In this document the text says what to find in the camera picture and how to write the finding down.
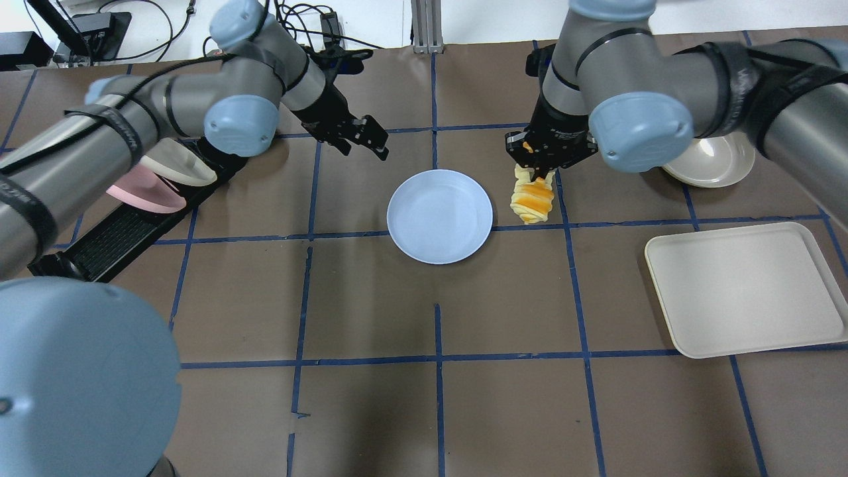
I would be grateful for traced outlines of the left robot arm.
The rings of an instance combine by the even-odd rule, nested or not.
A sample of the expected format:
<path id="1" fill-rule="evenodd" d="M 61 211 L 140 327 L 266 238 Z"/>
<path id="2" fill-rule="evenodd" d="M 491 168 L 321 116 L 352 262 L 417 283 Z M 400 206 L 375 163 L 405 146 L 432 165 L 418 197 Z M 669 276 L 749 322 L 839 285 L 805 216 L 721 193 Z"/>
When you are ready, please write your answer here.
<path id="1" fill-rule="evenodd" d="M 2 162 L 2 475 L 146 476 L 166 464 L 181 407 L 176 342 L 148 302 L 111 284 L 15 274 L 56 244 L 164 138 L 263 154 L 279 109 L 316 140 L 388 156 L 388 134 L 358 119 L 330 75 L 256 1 L 212 18 L 215 74 L 94 82 L 87 103 Z"/>

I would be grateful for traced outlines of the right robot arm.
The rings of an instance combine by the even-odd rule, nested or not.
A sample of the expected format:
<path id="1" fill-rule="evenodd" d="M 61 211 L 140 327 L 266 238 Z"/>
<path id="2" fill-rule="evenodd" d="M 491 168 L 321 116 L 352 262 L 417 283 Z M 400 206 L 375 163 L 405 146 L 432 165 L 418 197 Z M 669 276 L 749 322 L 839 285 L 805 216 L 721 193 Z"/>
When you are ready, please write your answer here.
<path id="1" fill-rule="evenodd" d="M 846 42 L 705 42 L 661 54 L 654 1 L 572 1 L 557 43 L 527 58 L 533 115 L 505 150 L 533 180 L 599 154 L 619 172 L 740 131 L 846 226 Z"/>

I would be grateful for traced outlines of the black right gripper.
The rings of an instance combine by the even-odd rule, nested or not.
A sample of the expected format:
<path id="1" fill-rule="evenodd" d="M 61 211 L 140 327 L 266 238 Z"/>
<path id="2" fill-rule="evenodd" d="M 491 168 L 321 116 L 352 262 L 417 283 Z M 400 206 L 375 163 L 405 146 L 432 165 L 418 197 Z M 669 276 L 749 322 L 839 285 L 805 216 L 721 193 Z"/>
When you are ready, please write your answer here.
<path id="1" fill-rule="evenodd" d="M 505 150 L 522 168 L 522 180 L 539 189 L 552 189 L 558 168 L 568 168 L 598 151 L 587 115 L 557 111 L 539 99 L 529 124 L 521 132 L 505 134 Z"/>

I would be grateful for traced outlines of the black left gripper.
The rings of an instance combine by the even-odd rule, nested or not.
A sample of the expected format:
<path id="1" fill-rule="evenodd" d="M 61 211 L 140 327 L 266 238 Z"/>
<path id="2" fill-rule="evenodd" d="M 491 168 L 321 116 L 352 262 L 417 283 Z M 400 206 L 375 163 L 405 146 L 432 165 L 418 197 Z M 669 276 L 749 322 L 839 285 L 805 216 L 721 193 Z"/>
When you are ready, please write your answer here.
<path id="1" fill-rule="evenodd" d="M 351 143 L 370 149 L 379 160 L 388 159 L 388 132 L 374 117 L 355 118 L 347 99 L 333 85 L 327 85 L 312 105 L 293 111 L 313 138 L 333 145 L 342 155 L 351 152 Z"/>

